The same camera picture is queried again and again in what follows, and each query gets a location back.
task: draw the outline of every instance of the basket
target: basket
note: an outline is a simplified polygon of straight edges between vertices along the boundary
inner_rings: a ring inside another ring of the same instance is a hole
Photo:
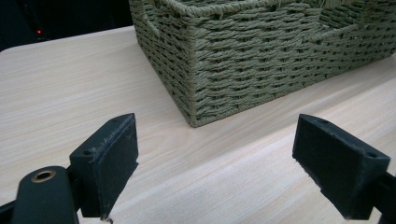
[[[396,0],[130,0],[136,36],[192,127],[396,48]]]

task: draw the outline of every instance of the basket rim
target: basket rim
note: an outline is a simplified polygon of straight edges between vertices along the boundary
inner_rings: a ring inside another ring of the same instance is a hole
[[[273,5],[280,6],[280,4],[293,3],[295,0],[245,0],[204,7],[187,6],[181,3],[179,0],[151,0],[151,2],[166,4],[181,15],[189,15],[193,17],[220,15],[220,17],[222,17],[224,13],[235,12],[249,7],[269,7]]]

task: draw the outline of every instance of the woven rope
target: woven rope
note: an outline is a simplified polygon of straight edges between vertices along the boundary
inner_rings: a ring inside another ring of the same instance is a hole
[[[396,49],[396,0],[332,1],[328,9],[315,0],[130,4],[139,45],[193,127]]]

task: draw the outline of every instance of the wooden table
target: wooden table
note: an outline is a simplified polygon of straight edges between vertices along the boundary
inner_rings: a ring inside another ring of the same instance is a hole
[[[15,199],[25,175],[67,167],[86,138],[131,112],[140,165],[110,215],[115,223],[346,223],[291,157],[297,118],[327,119],[396,159],[396,56],[193,129],[133,27],[7,49],[0,204]],[[369,223],[379,216],[374,210]]]

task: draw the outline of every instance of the green woven basket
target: green woven basket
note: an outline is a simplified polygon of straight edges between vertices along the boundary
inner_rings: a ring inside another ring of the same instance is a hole
[[[138,43],[192,127],[389,57],[396,0],[130,0]]]

